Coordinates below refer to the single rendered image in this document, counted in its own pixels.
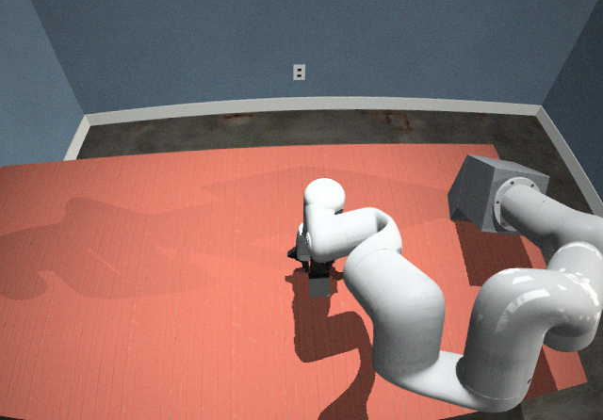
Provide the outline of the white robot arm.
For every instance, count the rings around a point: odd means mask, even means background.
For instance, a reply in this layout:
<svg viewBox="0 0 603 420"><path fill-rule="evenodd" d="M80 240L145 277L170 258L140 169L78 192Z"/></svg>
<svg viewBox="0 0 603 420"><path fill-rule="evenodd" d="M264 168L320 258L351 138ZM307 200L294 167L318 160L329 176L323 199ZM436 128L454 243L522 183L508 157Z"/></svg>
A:
<svg viewBox="0 0 603 420"><path fill-rule="evenodd" d="M372 321L372 365L384 380L470 410L506 412L530 388L542 342L575 352L594 340L603 310L603 218L549 198L525 177L502 184L493 201L497 223L554 255L546 269L505 269L483 284L461 355L440 350L443 292L401 256L395 221L372 207L343 213L344 204L331 179L304 191L309 295L329 297L325 263L348 256L343 281Z"/></svg>

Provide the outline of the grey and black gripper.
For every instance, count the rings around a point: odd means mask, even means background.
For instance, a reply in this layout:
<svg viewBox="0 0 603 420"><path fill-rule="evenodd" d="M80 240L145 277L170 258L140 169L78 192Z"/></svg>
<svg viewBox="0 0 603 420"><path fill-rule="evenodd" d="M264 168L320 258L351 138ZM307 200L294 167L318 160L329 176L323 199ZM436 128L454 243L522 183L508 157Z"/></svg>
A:
<svg viewBox="0 0 603 420"><path fill-rule="evenodd" d="M287 257L301 262L301 264L303 265L302 268L305 268L305 272L309 271L308 261L310 261L310 255L306 248L306 240L303 235L302 224L300 225L297 232L296 246L287 252ZM335 260L326 263L326 271L330 271L330 267L333 266L334 261Z"/></svg>

